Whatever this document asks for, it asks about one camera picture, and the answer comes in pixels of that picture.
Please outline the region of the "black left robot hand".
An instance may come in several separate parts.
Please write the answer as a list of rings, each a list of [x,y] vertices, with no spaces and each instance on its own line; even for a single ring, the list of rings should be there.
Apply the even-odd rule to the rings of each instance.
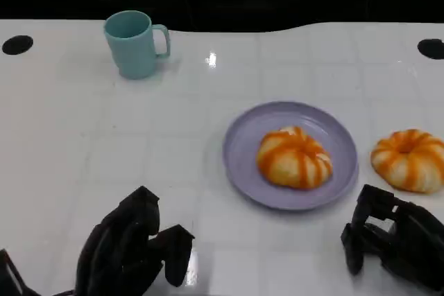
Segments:
[[[78,259],[75,295],[143,295],[160,272],[182,285],[194,236],[181,225],[161,230],[158,202],[140,186],[93,228]]]

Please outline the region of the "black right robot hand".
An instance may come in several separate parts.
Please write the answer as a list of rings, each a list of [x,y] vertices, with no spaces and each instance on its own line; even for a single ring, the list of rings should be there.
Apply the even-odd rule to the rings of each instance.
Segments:
[[[366,184],[341,242],[351,275],[371,254],[392,275],[443,294],[443,223],[424,207]]]

